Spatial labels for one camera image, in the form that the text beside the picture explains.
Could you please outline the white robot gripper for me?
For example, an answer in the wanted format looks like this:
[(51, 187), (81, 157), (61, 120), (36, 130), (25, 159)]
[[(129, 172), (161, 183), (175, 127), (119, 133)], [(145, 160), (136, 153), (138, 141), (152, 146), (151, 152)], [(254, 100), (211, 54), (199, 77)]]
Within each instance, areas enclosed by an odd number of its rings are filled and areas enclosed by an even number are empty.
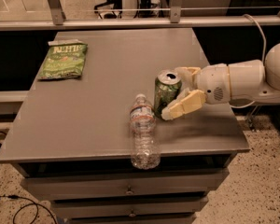
[(265, 81), (265, 69), (260, 60), (220, 63), (206, 66), (202, 70), (200, 67), (177, 67), (175, 71), (186, 87), (193, 87), (196, 77), (198, 90), (182, 90), (162, 110), (161, 118), (164, 120), (177, 119), (194, 112), (205, 102), (214, 105), (238, 99), (256, 101)]

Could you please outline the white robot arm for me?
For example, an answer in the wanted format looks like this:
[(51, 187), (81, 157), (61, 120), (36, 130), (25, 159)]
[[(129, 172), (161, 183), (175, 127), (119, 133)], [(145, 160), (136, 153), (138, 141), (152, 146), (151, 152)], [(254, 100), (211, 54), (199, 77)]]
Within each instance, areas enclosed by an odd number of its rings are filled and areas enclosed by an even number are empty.
[(246, 99), (280, 104), (280, 43), (270, 49), (264, 61), (215, 64), (204, 68), (177, 67), (182, 92), (162, 112), (165, 120), (179, 118), (204, 104), (225, 104)]

